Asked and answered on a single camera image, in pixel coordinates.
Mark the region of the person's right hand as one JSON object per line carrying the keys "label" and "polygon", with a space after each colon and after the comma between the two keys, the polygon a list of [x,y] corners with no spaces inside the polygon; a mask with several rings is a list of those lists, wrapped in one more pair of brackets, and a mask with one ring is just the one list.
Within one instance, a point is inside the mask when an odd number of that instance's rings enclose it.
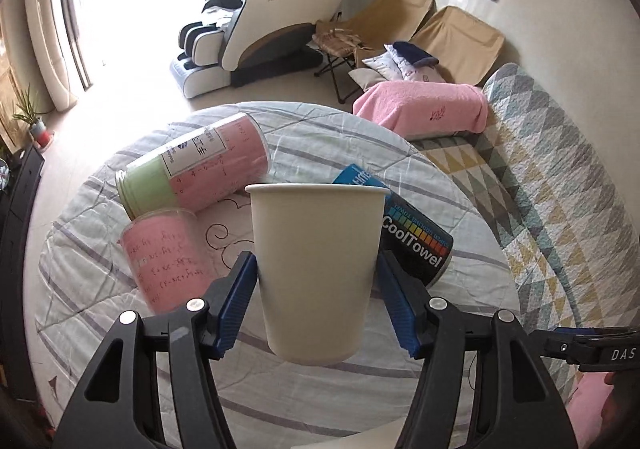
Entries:
{"label": "person's right hand", "polygon": [[612,387],[601,412],[606,443],[631,448],[639,442],[639,371],[608,373],[604,383]]}

